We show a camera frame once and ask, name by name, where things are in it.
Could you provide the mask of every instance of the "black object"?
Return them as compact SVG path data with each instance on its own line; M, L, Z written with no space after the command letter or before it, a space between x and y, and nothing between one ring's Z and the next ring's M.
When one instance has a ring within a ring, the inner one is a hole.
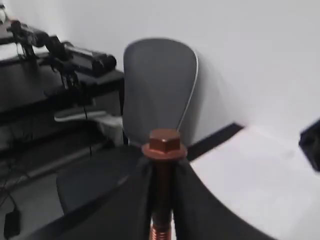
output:
M90 164L87 156L81 157L61 171L56 186L63 212L70 213L111 191L121 178L134 171L141 156L140 148L124 145L96 152Z
M320 120L301 133L299 146L313 169L320 172Z
M75 47L70 42L60 42L57 36L49 37L45 46L49 57L40 65L50 65L61 76L70 76L75 81L75 72L98 78L113 71L117 65L112 55Z
M142 157L123 185L33 233L28 240L148 240L153 166ZM225 207L189 162L175 167L173 212L178 240L273 240Z
M3 236L5 239L12 238L20 234L21 213L18 208L5 215Z
M140 158L130 180L34 232L27 240L148 240L152 165Z
M46 32L22 24L17 20L11 22L11 26L7 28L7 31L13 34L16 43L21 44L27 59L37 59L33 46L42 48L49 38L49 35Z

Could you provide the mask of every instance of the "cable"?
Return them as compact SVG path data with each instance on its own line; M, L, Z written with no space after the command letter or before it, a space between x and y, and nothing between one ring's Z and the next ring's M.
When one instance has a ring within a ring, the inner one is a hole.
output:
M23 176L20 176L20 177L18 178L18 180L13 184L13 188L20 182L20 180L21 180L22 177L23 177ZM14 210L17 210L17 209L18 209L18 205L17 205L15 199L12 197L10 191L9 191L8 189L6 189L6 188L4 188L4 190L6 191L6 196L4 197L4 199L2 200L2 202L0 203L0 208L5 204L7 198L10 198L11 201L12 201L12 204L13 204L13 206L14 206Z
M83 111L84 111L84 114L85 114L85 119L86 119L86 121L88 122L88 114L87 114L87 110L86 110L85 105L83 105ZM91 143L89 143L89 149L90 149L90 160L91 160L91 158L92 158L92 148L91 148Z

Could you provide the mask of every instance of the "white table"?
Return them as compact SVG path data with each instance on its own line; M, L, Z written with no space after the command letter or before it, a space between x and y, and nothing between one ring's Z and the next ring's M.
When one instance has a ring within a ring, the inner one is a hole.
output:
M320 176L298 142L245 128L191 165L212 194L257 229L278 240L320 239Z

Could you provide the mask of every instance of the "black equipment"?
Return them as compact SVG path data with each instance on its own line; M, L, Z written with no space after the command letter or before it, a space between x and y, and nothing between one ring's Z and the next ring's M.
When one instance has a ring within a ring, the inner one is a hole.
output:
M23 53L27 59L36 59L33 47L42 48L45 46L49 35L39 29L22 24L19 21L12 21L7 28L13 34L15 43L21 44Z

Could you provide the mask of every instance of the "black desk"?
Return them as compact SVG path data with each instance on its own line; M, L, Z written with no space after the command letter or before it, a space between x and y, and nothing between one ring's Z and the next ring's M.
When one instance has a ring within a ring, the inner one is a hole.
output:
M91 98L119 91L120 109L124 103L124 74L113 71L100 78L78 74L87 84ZM62 85L60 75L49 66L36 66L23 62L0 68L0 126L48 110L61 110L71 106L76 99L69 91L46 97L44 91Z

